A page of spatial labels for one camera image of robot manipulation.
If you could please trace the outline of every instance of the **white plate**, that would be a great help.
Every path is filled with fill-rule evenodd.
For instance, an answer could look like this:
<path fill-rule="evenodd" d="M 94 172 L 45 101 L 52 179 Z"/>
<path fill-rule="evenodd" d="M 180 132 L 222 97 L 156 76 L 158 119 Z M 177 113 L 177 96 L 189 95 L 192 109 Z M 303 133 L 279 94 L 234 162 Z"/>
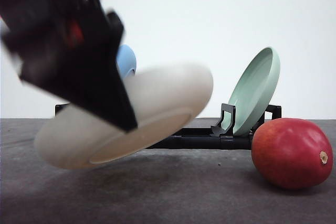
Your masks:
<path fill-rule="evenodd" d="M 48 163 L 67 169 L 100 165 L 149 147 L 196 117 L 213 89 L 199 65 L 162 67 L 124 80 L 139 127 L 126 133 L 70 105 L 37 134 L 35 148 Z"/>

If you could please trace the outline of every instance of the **light blue bowl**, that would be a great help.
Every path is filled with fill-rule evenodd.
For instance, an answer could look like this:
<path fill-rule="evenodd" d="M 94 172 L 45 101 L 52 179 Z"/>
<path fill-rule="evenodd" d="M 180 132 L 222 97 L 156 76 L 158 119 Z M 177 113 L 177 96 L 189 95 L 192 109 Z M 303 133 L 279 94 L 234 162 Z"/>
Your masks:
<path fill-rule="evenodd" d="M 122 45 L 119 47 L 117 53 L 117 66 L 122 79 L 135 74 L 137 69 L 136 60 L 135 54 L 129 46 Z"/>

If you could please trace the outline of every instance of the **green plate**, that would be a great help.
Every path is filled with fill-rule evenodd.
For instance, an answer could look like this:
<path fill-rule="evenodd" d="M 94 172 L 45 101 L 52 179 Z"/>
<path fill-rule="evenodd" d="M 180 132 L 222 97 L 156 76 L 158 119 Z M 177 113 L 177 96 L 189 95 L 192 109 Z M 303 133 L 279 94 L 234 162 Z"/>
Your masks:
<path fill-rule="evenodd" d="M 234 135 L 247 135 L 260 119 L 273 96 L 279 74 L 279 56 L 271 47 L 263 49 L 248 65 L 228 102 L 236 106 Z M 225 112 L 222 128 L 229 125 L 230 114 Z"/>

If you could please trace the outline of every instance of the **white wall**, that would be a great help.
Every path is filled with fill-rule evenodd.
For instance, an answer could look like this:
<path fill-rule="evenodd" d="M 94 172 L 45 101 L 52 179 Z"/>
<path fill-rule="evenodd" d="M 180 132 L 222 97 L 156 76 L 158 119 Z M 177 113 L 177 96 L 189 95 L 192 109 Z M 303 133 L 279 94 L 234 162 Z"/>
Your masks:
<path fill-rule="evenodd" d="M 200 116 L 219 116 L 255 54 L 273 46 L 281 73 L 273 104 L 284 116 L 336 119 L 336 0 L 102 0 L 124 22 L 138 70 L 196 61 L 214 76 Z M 48 118 L 62 102 L 20 83 L 1 55 L 1 117 Z"/>

